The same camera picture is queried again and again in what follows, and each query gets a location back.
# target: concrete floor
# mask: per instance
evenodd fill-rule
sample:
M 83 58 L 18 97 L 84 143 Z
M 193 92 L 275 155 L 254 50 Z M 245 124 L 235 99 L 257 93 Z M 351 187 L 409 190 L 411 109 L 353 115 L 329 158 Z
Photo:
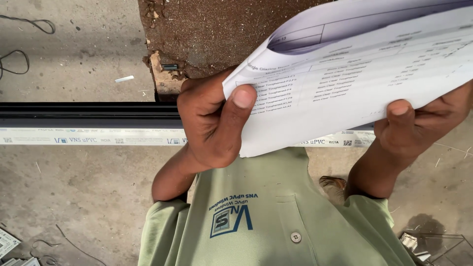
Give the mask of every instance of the concrete floor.
M 0 14 L 45 18 L 57 27 L 56 34 L 46 35 L 29 24 L 1 21 L 0 54 L 21 48 L 30 57 L 31 69 L 23 76 L 5 73 L 0 101 L 153 100 L 152 78 L 141 62 L 147 50 L 135 0 L 0 0 Z M 7 68 L 22 66 L 13 58 L 4 63 Z M 135 79 L 114 82 L 128 75 Z M 138 92 L 146 89 L 146 95 Z M 473 146 L 473 112 L 438 142 L 451 148 L 434 145 L 399 177 L 389 202 L 394 231 L 463 234 L 472 241 L 473 156 L 465 158 L 456 149 Z M 364 152 L 307 150 L 314 180 L 322 175 L 346 177 Z M 44 239 L 63 245 L 40 243 L 34 255 L 53 255 L 63 266 L 100 265 L 69 245 L 55 227 L 58 224 L 71 241 L 107 265 L 135 265 L 151 206 L 152 179 L 176 151 L 177 147 L 1 146 L 0 222 L 23 241 L 8 257 L 30 257 L 31 243 Z

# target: paper document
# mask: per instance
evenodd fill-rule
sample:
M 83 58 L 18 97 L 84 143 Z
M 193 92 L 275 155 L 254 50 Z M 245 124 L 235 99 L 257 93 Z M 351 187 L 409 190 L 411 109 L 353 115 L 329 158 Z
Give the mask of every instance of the paper document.
M 258 99 L 242 133 L 251 157 L 420 108 L 473 78 L 473 0 L 344 0 L 301 12 L 223 82 Z

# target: fingernail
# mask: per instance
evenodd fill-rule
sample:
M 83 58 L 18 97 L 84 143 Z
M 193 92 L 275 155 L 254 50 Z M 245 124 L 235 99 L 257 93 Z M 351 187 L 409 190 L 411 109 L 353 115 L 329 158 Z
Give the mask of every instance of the fingernail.
M 394 109 L 392 112 L 393 112 L 393 115 L 404 115 L 407 110 L 409 110 L 409 107 L 401 107 L 401 108 L 397 108 L 397 109 Z
M 248 92 L 241 89 L 233 96 L 233 102 L 236 104 L 236 106 L 245 109 L 250 107 L 251 103 L 253 102 L 253 98 Z

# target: person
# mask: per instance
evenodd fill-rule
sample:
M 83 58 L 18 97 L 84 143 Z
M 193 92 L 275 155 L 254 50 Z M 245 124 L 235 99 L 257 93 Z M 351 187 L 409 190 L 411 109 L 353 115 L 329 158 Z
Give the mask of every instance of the person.
M 387 198 L 401 171 L 467 117 L 473 82 L 417 110 L 389 104 L 335 205 L 309 176 L 304 148 L 238 157 L 256 91 L 241 85 L 225 101 L 232 70 L 182 84 L 188 143 L 156 174 L 138 265 L 415 265 L 392 231 Z

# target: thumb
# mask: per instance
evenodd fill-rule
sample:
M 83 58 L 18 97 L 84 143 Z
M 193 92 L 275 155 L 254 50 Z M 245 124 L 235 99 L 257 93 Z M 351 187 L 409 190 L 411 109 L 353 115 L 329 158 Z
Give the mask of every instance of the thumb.
M 386 108 L 389 127 L 387 138 L 397 143 L 408 142 L 415 138 L 415 111 L 406 100 L 397 100 Z
M 256 97 L 256 90 L 251 85 L 238 86 L 228 97 L 213 136 L 218 140 L 221 148 L 228 145 L 228 150 L 240 151 L 241 132 L 250 117 Z

